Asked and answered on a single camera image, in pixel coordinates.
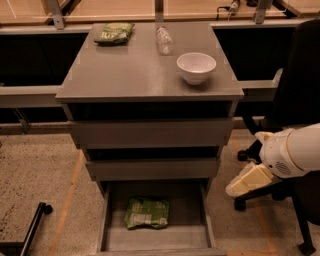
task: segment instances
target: caster wheel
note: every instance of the caster wheel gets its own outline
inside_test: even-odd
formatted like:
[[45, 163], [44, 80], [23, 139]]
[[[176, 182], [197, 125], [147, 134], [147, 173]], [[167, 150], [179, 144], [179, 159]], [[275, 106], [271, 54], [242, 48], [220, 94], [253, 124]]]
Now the caster wheel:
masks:
[[234, 209], [237, 211], [245, 211], [247, 209], [246, 201], [236, 198], [234, 200]]
[[305, 243], [299, 245], [299, 250], [304, 256], [310, 256], [316, 251], [312, 245], [306, 246]]
[[247, 161], [248, 160], [248, 155], [245, 150], [240, 150], [238, 152], [238, 160], [241, 162]]
[[45, 208], [43, 209], [43, 213], [45, 214], [45, 215], [49, 215], [50, 213], [52, 213], [53, 212], [53, 208], [52, 208], [52, 206], [51, 205], [46, 205], [45, 206]]

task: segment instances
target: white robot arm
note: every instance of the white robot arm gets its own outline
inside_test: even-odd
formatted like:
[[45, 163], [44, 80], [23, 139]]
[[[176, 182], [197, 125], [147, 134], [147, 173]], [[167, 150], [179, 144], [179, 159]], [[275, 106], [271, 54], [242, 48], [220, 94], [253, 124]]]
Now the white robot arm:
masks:
[[258, 132], [262, 164], [249, 163], [227, 186], [230, 196], [320, 170], [320, 123], [277, 133]]

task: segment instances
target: speckled floor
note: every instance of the speckled floor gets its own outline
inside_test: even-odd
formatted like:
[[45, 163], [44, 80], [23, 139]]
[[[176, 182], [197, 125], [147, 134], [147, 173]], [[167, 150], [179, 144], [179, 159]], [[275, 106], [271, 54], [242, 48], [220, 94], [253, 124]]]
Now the speckled floor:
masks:
[[[247, 211], [233, 209], [225, 186], [241, 170], [238, 149], [253, 137], [234, 130], [222, 156], [218, 176], [207, 201], [216, 245], [230, 256], [298, 256], [302, 242], [292, 202], [269, 197], [247, 203]], [[82, 153], [66, 128], [0, 130], [0, 242], [23, 241], [39, 202], [54, 211], [41, 219], [28, 255], [94, 255], [104, 200], [90, 180]], [[320, 255], [320, 228], [310, 225]]]

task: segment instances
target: cabinet top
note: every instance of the cabinet top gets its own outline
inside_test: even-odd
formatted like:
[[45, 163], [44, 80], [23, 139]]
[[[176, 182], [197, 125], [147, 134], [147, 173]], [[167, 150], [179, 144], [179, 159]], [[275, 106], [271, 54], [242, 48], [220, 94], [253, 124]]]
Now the cabinet top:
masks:
[[[94, 24], [56, 99], [68, 102], [236, 100], [243, 93], [209, 23], [165, 23], [174, 40], [171, 55], [162, 55], [156, 29], [163, 24], [137, 23], [128, 43], [94, 42], [105, 24]], [[176, 61], [187, 52], [209, 54], [217, 61], [203, 84], [188, 85]]]

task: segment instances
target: snack bag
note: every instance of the snack bag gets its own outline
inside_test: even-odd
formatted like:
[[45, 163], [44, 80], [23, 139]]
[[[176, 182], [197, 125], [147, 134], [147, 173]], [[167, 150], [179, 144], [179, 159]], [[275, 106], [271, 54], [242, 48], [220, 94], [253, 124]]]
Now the snack bag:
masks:
[[161, 199], [132, 197], [124, 218], [128, 229], [150, 226], [157, 229], [168, 225], [169, 202]]
[[102, 45], [116, 45], [129, 41], [135, 24], [113, 22], [107, 23], [94, 41]]

